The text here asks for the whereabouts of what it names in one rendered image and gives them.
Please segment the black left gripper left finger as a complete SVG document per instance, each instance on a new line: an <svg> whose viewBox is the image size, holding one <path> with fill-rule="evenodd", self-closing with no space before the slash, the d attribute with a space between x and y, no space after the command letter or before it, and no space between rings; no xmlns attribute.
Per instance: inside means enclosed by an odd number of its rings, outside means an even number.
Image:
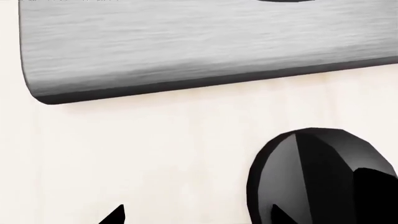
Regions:
<svg viewBox="0 0 398 224"><path fill-rule="evenodd" d="M124 224L125 220L126 215L124 211L124 205L119 205L98 224Z"/></svg>

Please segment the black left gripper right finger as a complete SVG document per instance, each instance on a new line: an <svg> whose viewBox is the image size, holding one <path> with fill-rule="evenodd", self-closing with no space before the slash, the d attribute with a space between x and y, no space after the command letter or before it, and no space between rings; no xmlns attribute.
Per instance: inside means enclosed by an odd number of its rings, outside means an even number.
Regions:
<svg viewBox="0 0 398 224"><path fill-rule="evenodd" d="M272 205L271 209L271 222L272 224L298 224L275 204Z"/></svg>

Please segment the black frying pan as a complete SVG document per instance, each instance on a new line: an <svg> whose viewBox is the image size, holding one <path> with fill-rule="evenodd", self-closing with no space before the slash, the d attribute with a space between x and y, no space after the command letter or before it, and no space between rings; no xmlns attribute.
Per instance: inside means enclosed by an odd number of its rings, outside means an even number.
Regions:
<svg viewBox="0 0 398 224"><path fill-rule="evenodd" d="M246 200L252 224L272 224L273 204L298 224L398 224L398 175L367 141L305 128L258 152Z"/></svg>

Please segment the brushed steel stove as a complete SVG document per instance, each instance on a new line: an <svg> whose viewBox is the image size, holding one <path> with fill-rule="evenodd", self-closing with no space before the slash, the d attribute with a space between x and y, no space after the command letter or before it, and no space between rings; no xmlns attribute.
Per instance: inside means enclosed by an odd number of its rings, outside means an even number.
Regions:
<svg viewBox="0 0 398 224"><path fill-rule="evenodd" d="M398 0L19 0L48 105L398 63Z"/></svg>

